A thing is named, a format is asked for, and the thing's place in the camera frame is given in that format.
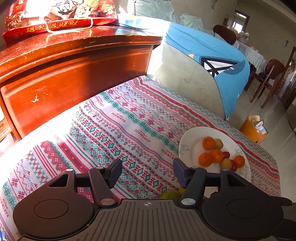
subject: wooden cabinet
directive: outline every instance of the wooden cabinet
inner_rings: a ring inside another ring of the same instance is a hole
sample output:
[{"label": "wooden cabinet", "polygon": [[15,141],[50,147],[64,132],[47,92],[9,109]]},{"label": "wooden cabinet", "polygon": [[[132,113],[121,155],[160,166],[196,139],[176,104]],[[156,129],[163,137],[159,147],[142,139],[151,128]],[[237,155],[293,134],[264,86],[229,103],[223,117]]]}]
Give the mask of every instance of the wooden cabinet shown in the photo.
[{"label": "wooden cabinet", "polygon": [[40,34],[0,52],[0,105],[21,139],[70,107],[146,74],[161,37],[118,26]]}]

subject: dining table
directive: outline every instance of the dining table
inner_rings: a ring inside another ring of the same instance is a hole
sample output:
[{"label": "dining table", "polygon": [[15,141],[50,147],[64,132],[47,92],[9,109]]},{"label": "dining table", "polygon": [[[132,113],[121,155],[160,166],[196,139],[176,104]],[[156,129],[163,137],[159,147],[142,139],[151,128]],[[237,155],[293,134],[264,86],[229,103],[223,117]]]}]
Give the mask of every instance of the dining table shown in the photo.
[{"label": "dining table", "polygon": [[[0,157],[0,230],[7,241],[17,240],[16,204],[66,169],[86,173],[120,158],[122,175],[111,190],[118,202],[157,199],[165,190],[178,190],[173,160],[181,137],[199,126],[235,141],[247,158],[251,183],[281,196],[277,163],[261,146],[157,79],[140,76],[59,114]],[[76,191],[93,202],[89,188]]]},{"label": "dining table", "polygon": [[257,69],[256,73],[259,74],[264,71],[264,68],[267,65],[266,59],[257,50],[250,48],[238,40],[236,40],[235,46],[238,46],[238,50],[242,52],[246,56],[247,60],[255,66]]}]

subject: red snack package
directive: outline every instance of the red snack package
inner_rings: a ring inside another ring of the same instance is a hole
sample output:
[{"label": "red snack package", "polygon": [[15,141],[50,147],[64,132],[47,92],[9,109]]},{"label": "red snack package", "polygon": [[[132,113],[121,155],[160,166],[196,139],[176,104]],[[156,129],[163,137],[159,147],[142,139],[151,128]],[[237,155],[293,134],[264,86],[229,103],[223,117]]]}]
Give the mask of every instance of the red snack package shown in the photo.
[{"label": "red snack package", "polygon": [[17,39],[67,28],[105,25],[117,19],[112,0],[18,0],[7,13],[3,38]]}]

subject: plate with fruit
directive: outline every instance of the plate with fruit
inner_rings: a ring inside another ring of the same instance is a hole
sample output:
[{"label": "plate with fruit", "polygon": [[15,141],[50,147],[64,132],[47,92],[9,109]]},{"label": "plate with fruit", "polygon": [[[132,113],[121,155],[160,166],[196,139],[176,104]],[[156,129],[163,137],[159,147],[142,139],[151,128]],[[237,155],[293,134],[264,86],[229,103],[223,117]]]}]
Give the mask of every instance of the plate with fruit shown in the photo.
[{"label": "plate with fruit", "polygon": [[[246,155],[229,136],[210,127],[188,130],[179,144],[179,158],[188,167],[202,167],[207,172],[220,173],[228,168],[251,182],[251,170]],[[216,187],[206,187],[205,196],[210,197]]]}]

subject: chair backrest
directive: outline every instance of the chair backrest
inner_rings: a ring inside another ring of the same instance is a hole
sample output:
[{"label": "chair backrest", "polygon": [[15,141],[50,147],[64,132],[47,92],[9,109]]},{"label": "chair backrest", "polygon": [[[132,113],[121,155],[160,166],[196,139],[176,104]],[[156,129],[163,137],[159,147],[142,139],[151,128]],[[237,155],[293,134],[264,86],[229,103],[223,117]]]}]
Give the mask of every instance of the chair backrest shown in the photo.
[{"label": "chair backrest", "polygon": [[213,31],[214,33],[219,34],[230,45],[234,45],[235,41],[237,40],[235,33],[223,25],[215,25]]},{"label": "chair backrest", "polygon": [[272,70],[270,74],[270,79],[275,80],[275,78],[282,73],[286,67],[277,59],[272,59],[268,62],[265,68],[265,73],[268,74],[271,68],[274,66],[274,69]]}]

